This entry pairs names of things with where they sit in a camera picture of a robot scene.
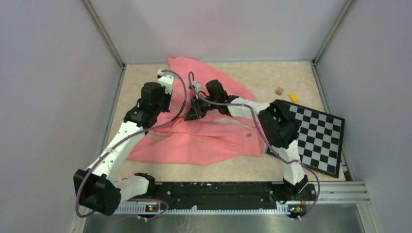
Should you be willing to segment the pink zip-up jacket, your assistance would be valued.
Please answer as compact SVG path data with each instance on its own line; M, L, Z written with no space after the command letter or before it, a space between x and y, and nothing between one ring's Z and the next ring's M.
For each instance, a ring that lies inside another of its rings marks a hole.
M245 86L212 66L187 57L168 58L172 71L188 83L193 72L195 81L205 87L217 79L229 95L255 101L256 97ZM149 132L164 137L157 141L148 136L141 139L127 159L144 163L210 165L242 155L261 156L264 142L251 119L228 117L218 110L207 112L200 120L176 121Z

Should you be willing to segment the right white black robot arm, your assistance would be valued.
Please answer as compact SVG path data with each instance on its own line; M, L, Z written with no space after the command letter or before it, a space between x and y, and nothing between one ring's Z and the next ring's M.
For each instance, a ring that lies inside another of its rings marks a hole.
M200 120L207 112L217 110L221 115L252 120L260 137L284 164L284 200L306 201L308 177L298 152L299 124L280 100L261 103L229 95L218 80L206 84L208 95L202 97L200 85L189 79L189 88L195 93L185 121Z

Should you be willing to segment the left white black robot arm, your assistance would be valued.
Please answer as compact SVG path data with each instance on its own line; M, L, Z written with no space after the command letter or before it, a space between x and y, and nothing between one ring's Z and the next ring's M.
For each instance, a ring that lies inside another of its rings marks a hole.
M80 213L80 206L110 216L120 203L133 197L140 196L146 201L154 198L152 176L137 173L121 181L116 178L134 146L154 127L159 114L168 111L171 96L172 82L145 83L136 106L126 113L102 154L87 169L75 172L75 211L79 217L86 217Z

